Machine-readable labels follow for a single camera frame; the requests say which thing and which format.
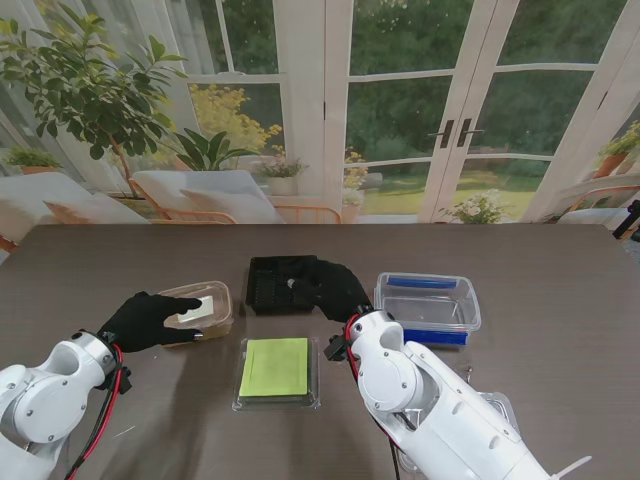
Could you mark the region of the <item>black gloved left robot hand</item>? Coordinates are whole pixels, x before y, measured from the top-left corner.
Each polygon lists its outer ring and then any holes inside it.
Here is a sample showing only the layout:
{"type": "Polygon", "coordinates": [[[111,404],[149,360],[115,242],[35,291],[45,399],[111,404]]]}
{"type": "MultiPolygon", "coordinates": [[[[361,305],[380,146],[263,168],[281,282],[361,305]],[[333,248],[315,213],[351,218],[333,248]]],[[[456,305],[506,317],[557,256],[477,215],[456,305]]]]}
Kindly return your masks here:
{"type": "Polygon", "coordinates": [[[197,329],[166,327],[173,315],[183,315],[202,306],[196,298],[149,295],[141,291],[125,301],[98,330],[97,336],[123,353],[140,352],[157,345],[190,343],[202,337],[197,329]]]}

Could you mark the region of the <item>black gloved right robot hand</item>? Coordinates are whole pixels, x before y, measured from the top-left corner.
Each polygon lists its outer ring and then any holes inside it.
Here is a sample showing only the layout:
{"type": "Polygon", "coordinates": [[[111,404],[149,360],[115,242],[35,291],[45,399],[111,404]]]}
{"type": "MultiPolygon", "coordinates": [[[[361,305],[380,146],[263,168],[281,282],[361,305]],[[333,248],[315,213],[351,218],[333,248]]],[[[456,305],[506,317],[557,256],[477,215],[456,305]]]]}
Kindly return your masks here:
{"type": "Polygon", "coordinates": [[[303,258],[291,279],[291,289],[318,307],[328,320],[346,323],[353,315],[374,310],[356,275],[342,264],[303,258]]]}

